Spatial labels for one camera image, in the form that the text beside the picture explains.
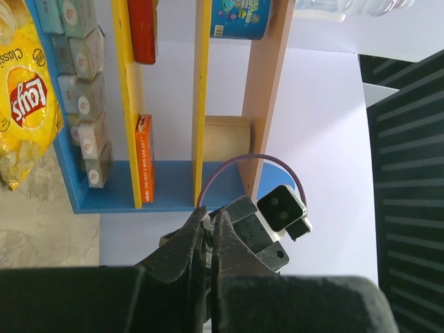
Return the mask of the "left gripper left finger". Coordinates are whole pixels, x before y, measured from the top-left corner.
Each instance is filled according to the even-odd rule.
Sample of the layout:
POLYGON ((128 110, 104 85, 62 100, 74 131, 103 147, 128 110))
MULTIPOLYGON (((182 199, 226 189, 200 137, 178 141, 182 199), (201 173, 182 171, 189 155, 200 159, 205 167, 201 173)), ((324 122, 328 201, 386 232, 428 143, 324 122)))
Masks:
POLYGON ((201 332, 204 207, 134 266, 1 271, 2 332, 201 332))

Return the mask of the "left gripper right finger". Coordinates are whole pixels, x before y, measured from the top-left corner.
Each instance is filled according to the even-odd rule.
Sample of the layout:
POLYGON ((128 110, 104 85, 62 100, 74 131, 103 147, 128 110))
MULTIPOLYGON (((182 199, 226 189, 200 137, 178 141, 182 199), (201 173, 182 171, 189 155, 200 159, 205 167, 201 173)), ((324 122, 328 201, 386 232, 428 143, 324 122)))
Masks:
POLYGON ((213 332, 398 332, 386 296, 359 276, 283 276, 215 216, 213 332))

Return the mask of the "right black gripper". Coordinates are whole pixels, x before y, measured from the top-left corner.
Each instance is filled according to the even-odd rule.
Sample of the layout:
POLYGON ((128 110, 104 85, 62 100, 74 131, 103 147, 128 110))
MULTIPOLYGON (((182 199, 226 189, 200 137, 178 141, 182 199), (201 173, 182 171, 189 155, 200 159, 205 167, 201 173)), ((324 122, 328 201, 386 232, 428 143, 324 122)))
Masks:
POLYGON ((206 275, 211 274, 213 236, 216 227, 216 216, 225 210, 230 217, 234 233, 241 242, 276 274, 289 263, 289 256, 278 240, 273 240, 266 229, 266 221, 257 209, 257 205, 246 195, 238 197, 231 203, 216 210, 206 209, 200 226, 204 231, 206 248, 206 275))

